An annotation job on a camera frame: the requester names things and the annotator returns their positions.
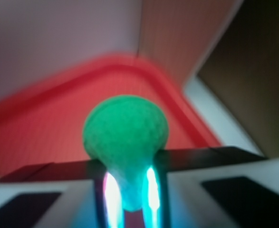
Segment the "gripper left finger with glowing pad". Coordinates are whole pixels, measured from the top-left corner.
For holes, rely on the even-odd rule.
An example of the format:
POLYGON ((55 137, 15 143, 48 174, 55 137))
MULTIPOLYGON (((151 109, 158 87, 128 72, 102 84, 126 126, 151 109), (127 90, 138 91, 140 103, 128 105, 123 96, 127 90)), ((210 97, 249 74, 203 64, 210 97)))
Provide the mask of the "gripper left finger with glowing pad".
POLYGON ((0 228, 118 228, 97 160, 28 165, 0 178, 0 228))

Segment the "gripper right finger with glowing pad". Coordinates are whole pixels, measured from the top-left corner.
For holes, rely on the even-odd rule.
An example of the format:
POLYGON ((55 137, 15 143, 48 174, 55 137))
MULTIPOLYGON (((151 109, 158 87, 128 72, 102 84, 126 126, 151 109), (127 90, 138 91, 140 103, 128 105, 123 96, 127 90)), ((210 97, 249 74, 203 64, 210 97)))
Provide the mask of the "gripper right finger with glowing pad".
POLYGON ((147 228, 279 228, 279 158, 237 147, 161 150, 147 228))

